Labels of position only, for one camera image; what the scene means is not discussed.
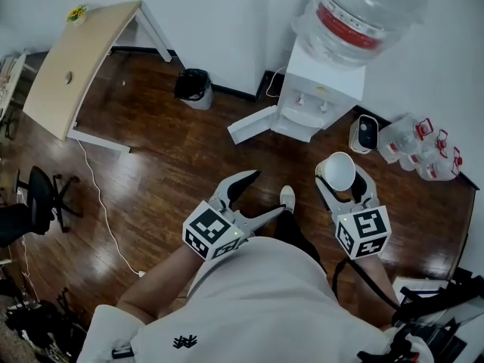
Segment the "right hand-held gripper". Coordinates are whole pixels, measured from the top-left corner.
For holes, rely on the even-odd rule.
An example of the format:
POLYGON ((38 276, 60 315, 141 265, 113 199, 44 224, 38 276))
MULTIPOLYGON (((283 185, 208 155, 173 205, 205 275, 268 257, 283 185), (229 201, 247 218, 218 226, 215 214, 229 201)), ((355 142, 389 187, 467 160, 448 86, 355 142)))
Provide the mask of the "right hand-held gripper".
POLYGON ((377 187, 369 174, 355 165, 353 200, 341 201, 323 177, 315 184, 336 225, 335 238, 350 259, 380 255, 391 235, 386 207, 380 205, 377 187))

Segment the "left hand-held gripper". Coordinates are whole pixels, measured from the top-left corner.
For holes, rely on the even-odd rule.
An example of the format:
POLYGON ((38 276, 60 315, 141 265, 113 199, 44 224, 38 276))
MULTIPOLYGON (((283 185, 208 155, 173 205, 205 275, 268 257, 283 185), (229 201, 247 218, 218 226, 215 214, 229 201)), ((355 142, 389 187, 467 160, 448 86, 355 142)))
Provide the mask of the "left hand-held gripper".
POLYGON ((247 170, 223 179, 210 200, 202 201, 184 221, 182 240, 203 260, 217 259, 235 251, 250 235, 285 210, 284 206, 278 206, 247 218, 230 208, 260 173, 247 170))

